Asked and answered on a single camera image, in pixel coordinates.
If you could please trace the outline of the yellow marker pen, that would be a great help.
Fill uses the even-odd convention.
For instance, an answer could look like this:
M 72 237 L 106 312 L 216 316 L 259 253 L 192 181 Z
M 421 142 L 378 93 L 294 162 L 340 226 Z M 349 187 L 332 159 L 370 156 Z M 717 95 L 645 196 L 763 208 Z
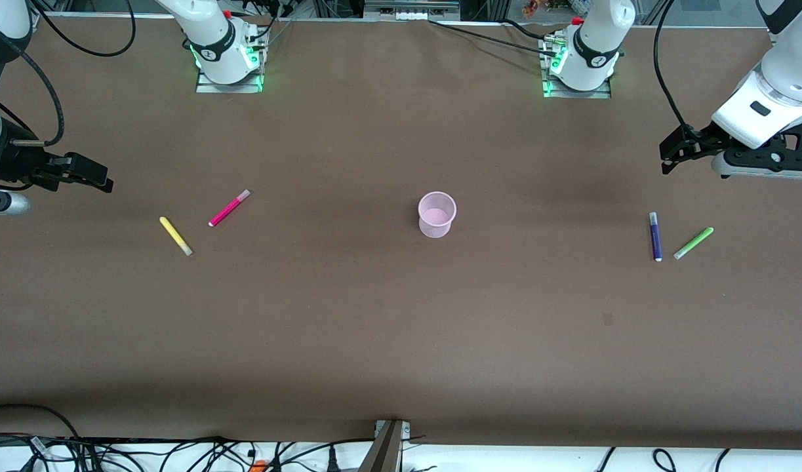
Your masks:
M 181 248 L 183 254 L 185 254 L 186 256 L 191 256 L 193 254 L 193 249 L 191 248 L 191 246 L 187 242 L 185 242 L 185 239 L 183 239 L 181 233 L 179 233 L 178 230 L 176 230 L 172 222 L 167 217 L 160 217 L 159 223 L 164 228 L 164 230 L 167 231 L 167 233 L 170 235 L 174 243 L 178 245 L 179 248 Z

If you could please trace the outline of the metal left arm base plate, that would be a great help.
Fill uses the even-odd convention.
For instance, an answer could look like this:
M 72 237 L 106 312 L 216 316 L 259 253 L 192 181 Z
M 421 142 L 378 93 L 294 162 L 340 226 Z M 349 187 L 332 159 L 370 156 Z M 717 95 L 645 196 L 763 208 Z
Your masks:
M 553 56 L 540 54 L 540 67 L 542 72 L 542 92 L 545 98 L 570 99 L 609 99 L 611 98 L 611 81 L 605 78 L 600 87 L 595 90 L 576 90 L 567 86 L 556 74 L 567 57 L 565 38 L 560 35 L 545 35 L 538 40 L 538 47 L 542 52 L 554 53 Z

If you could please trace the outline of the pink marker pen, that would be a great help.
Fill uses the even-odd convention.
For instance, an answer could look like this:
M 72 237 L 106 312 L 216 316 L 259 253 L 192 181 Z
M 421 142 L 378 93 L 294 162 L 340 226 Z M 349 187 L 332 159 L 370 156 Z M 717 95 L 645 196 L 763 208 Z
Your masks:
M 235 211 L 237 207 L 241 206 L 241 204 L 244 203 L 244 201 L 248 197 L 250 197 L 251 194 L 252 194 L 251 190 L 245 190 L 242 191 L 241 194 L 233 198 L 233 200 L 231 200 L 222 210 L 220 210 L 220 212 L 216 213 L 214 217 L 212 217 L 209 220 L 208 222 L 209 227 L 217 227 L 218 224 L 220 224 L 221 221 L 224 220 L 224 218 L 227 218 L 230 215 L 230 213 Z

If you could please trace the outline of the green marker pen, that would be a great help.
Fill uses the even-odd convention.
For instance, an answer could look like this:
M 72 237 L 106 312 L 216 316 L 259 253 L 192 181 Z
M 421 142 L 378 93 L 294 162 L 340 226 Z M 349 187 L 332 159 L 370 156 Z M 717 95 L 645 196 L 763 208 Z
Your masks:
M 679 250 L 677 250 L 673 254 L 673 259 L 674 260 L 683 259 L 683 257 L 685 257 L 686 254 L 694 250 L 694 248 L 700 245 L 701 242 L 709 238 L 709 236 L 712 234 L 713 234 L 713 227 L 705 227 L 703 230 L 700 231 L 700 233 L 696 234 L 694 237 L 689 239 L 689 241 L 686 242 L 685 245 L 679 248 Z

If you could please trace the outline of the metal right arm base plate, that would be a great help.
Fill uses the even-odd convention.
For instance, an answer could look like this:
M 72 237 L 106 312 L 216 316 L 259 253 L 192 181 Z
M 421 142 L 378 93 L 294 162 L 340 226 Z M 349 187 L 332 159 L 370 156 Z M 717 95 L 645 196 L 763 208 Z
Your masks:
M 199 77 L 198 93 L 252 94 L 263 90 L 269 33 L 231 18 L 231 42 L 216 50 L 192 45 Z

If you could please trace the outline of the pink plastic pen holder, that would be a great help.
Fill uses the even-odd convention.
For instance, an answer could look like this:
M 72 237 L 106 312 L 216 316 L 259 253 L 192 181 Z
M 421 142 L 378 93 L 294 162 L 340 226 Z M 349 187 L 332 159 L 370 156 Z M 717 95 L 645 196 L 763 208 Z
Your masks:
M 456 214 L 454 198 L 442 191 L 428 192 L 418 202 L 418 225 L 428 238 L 443 238 L 451 230 Z

